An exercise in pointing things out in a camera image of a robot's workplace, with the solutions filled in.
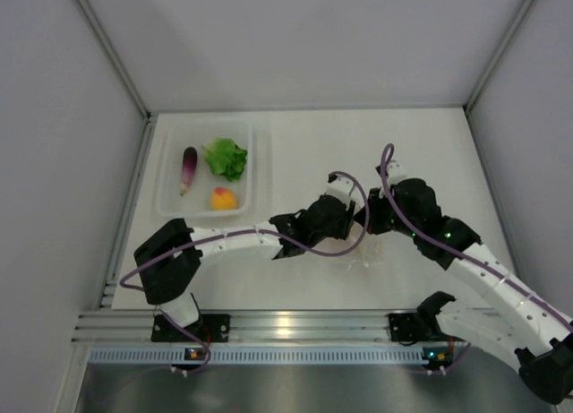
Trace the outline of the clear polka dot zip bag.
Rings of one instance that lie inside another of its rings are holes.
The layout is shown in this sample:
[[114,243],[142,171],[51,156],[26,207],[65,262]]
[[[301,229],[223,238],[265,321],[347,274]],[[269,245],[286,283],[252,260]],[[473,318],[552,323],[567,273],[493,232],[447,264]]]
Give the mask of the clear polka dot zip bag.
[[[359,225],[353,225],[346,240],[332,241],[334,250],[343,250],[354,245],[362,231],[363,229]],[[335,257],[333,262],[346,271],[373,269],[383,263],[383,251],[384,244],[380,237],[366,235],[356,249],[348,254]]]

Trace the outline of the orange red fake peach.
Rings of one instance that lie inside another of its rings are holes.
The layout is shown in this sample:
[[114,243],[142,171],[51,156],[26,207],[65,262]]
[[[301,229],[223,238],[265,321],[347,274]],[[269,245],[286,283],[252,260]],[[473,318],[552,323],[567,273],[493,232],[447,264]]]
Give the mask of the orange red fake peach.
[[237,208],[234,192],[225,187],[217,187],[210,196],[210,208],[213,211],[233,211]]

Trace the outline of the green fake lettuce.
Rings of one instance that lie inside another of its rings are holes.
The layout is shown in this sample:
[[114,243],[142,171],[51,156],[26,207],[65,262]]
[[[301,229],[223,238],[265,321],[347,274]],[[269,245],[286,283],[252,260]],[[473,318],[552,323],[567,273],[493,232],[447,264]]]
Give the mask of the green fake lettuce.
[[201,146],[202,157],[214,176],[238,181],[247,164],[248,151],[230,138],[215,138]]

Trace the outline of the purple fake eggplant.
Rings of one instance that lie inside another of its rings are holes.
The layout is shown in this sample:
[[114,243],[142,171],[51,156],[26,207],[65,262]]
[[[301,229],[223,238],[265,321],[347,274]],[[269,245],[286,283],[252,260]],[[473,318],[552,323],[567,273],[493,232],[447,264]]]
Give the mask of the purple fake eggplant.
[[185,195],[192,185],[197,167],[197,161],[197,150],[193,147],[186,148],[183,154],[182,174],[179,187],[179,193],[181,196]]

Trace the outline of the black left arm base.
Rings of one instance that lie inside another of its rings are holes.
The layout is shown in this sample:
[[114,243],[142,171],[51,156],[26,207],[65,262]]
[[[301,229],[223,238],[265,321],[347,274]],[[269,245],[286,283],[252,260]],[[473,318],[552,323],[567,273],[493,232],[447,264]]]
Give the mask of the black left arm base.
[[[192,325],[185,327],[203,342],[227,343],[230,330],[229,314],[203,314],[201,319]],[[176,343],[191,341],[192,339],[181,333],[164,315],[156,314],[151,330],[152,342]]]

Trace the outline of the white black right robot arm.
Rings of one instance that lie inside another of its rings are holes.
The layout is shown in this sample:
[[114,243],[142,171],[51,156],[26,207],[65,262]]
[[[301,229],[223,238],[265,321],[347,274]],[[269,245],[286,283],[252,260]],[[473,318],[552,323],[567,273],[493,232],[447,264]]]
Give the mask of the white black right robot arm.
[[473,290],[496,311],[490,317],[444,292],[417,308],[419,331],[465,340],[511,367],[539,399],[558,405],[572,394],[572,318],[539,297],[506,268],[465,222],[441,212],[420,178],[386,174],[355,219],[372,235],[398,232],[426,259]]

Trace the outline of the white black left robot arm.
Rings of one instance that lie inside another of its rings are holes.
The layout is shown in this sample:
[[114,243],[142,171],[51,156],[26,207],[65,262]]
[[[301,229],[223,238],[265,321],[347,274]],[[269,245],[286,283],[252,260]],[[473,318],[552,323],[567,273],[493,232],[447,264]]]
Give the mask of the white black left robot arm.
[[231,230],[191,228],[172,219],[133,254],[149,305],[171,319],[181,340],[196,339],[202,329],[200,309],[190,284],[199,269],[223,262],[280,260],[310,252],[327,238],[348,237],[355,200],[323,194],[308,209],[286,213],[251,227]]

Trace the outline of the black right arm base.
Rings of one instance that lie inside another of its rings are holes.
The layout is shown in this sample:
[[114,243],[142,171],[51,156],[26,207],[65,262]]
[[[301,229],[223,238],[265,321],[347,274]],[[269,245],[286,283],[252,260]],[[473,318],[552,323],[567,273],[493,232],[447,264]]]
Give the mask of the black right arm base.
[[394,342],[413,345],[426,341],[447,341],[449,336],[440,330],[435,317],[418,312],[389,314],[390,338]]

